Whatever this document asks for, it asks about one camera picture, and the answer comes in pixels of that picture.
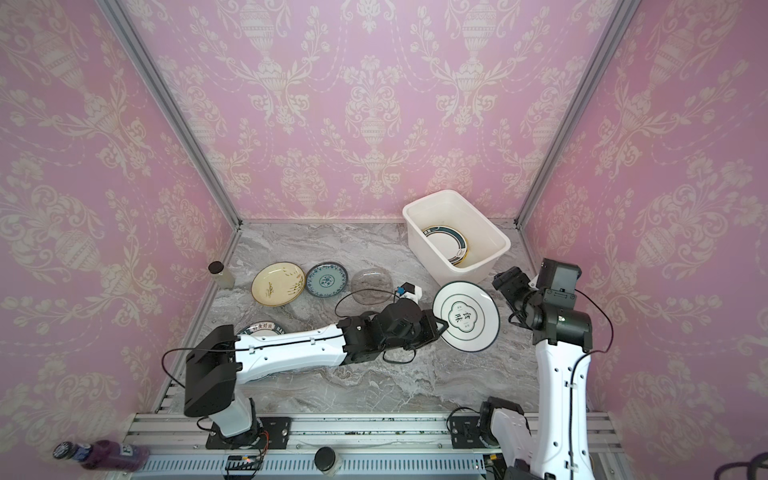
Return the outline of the white plate black quatrefoil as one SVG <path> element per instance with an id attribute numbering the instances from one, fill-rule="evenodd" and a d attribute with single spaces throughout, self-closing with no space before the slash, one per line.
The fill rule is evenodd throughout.
<path id="1" fill-rule="evenodd" d="M 433 300 L 432 311 L 448 323 L 441 338 L 456 350 L 481 352 L 499 335 L 498 307 L 491 296 L 474 283 L 455 281 L 444 285 Z"/>

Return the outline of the white plate green red rim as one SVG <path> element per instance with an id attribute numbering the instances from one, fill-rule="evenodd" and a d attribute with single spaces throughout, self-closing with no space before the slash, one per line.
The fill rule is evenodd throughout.
<path id="1" fill-rule="evenodd" d="M 468 254 L 468 242 L 464 235 L 446 225 L 435 225 L 422 231 L 427 240 L 450 264 L 460 264 Z"/>

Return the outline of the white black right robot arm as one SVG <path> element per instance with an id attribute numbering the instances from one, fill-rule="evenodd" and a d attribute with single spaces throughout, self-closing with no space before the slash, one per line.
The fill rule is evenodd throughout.
<path id="1" fill-rule="evenodd" d="M 512 315 L 532 332 L 538 381 L 538 427 L 531 434 L 523 415 L 495 409 L 490 433 L 507 463 L 506 479 L 592 479 L 586 381 L 594 352 L 590 316 L 575 309 L 581 269 L 544 259 L 532 282 L 518 267 L 494 276 Z"/>

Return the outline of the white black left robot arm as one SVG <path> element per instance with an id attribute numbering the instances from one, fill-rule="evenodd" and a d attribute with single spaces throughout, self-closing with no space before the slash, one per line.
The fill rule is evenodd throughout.
<path id="1" fill-rule="evenodd" d="M 265 427 L 242 385 L 293 370 L 372 362 L 390 350 L 417 352 L 448 327 L 411 299 L 282 336 L 238 335 L 232 325 L 223 325 L 187 354 L 183 413 L 209 418 L 232 446 L 252 445 Z"/>

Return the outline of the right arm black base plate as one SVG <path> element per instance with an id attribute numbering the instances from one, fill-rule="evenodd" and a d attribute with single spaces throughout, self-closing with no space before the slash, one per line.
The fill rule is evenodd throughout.
<path id="1" fill-rule="evenodd" d="M 454 449 L 488 449 L 498 444 L 491 439 L 484 429 L 481 416 L 471 412 L 458 412 L 447 419 L 448 433 Z"/>

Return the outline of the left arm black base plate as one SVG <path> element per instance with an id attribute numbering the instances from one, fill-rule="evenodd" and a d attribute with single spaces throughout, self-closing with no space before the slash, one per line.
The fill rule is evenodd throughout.
<path id="1" fill-rule="evenodd" d="M 211 427 L 207 450 L 285 450 L 291 433 L 291 417 L 259 417 L 247 432 L 225 437 L 217 425 Z"/>

